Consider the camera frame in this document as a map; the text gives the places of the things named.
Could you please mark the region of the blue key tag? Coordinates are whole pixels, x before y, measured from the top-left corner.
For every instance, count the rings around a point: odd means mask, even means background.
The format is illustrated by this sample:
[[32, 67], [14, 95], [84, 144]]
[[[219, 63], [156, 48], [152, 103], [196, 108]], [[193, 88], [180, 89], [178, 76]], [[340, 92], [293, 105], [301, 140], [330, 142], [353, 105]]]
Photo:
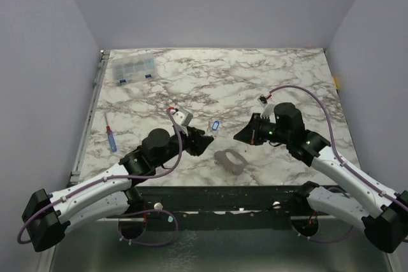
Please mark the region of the blue key tag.
[[208, 122], [207, 132], [210, 134], [217, 134], [219, 132], [220, 122], [215, 120], [213, 122]]

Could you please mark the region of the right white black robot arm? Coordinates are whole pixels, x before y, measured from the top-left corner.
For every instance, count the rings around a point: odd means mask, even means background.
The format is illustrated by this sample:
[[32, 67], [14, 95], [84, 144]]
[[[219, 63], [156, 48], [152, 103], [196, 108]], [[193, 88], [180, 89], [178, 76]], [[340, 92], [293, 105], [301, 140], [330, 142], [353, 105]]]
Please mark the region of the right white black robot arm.
[[407, 238], [407, 192], [398, 193], [336, 154], [334, 145], [305, 128], [302, 113], [293, 103], [265, 106], [253, 113], [234, 140], [258, 146], [285, 145], [289, 154], [326, 175], [349, 196], [336, 195], [315, 183], [306, 183], [293, 199], [294, 211], [327, 213], [359, 229], [379, 250], [392, 253]]

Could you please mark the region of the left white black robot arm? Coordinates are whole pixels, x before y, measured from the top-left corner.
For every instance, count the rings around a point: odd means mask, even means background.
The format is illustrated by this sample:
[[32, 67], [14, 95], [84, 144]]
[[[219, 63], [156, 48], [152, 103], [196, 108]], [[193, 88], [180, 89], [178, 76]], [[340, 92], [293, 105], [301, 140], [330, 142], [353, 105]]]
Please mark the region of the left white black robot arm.
[[156, 169], [183, 152], [200, 156], [214, 141], [205, 131], [187, 127], [174, 135], [157, 128], [135, 150], [99, 175], [66, 189], [34, 192], [23, 211], [17, 241], [42, 252], [61, 242], [66, 233], [88, 221], [122, 215], [135, 217], [141, 202], [129, 190], [148, 179], [159, 178]]

